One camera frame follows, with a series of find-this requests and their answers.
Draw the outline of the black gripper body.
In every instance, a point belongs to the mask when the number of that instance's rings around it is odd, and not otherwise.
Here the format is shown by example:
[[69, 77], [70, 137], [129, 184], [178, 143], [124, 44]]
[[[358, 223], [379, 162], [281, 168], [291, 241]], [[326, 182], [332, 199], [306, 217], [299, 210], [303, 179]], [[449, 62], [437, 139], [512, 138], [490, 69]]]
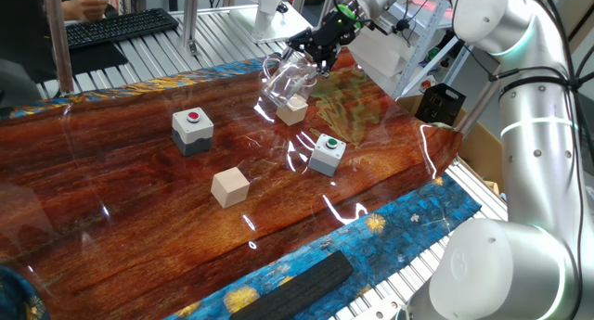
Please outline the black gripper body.
[[306, 48], [332, 50], [338, 45], [350, 44], [359, 29], [355, 12], [348, 7], [339, 7], [323, 18], [320, 27], [307, 38]]

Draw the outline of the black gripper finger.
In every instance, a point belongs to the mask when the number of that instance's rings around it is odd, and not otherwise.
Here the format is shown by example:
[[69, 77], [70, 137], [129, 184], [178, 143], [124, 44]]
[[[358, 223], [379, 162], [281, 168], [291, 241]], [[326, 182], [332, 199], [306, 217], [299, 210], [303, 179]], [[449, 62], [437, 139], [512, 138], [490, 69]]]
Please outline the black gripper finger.
[[311, 57], [316, 63], [317, 72], [322, 76], [328, 77], [335, 63], [335, 47], [318, 45], [314, 48]]
[[306, 28], [288, 38], [286, 41], [287, 47], [295, 51], [303, 51], [314, 41], [313, 34], [314, 31], [311, 28]]

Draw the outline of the person hand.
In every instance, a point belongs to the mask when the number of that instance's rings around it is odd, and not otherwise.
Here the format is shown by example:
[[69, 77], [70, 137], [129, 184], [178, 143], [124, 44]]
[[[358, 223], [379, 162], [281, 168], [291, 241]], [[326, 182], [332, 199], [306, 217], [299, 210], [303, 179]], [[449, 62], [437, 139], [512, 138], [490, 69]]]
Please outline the person hand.
[[67, 0], [62, 3], [65, 20], [96, 21], [104, 17], [109, 0]]

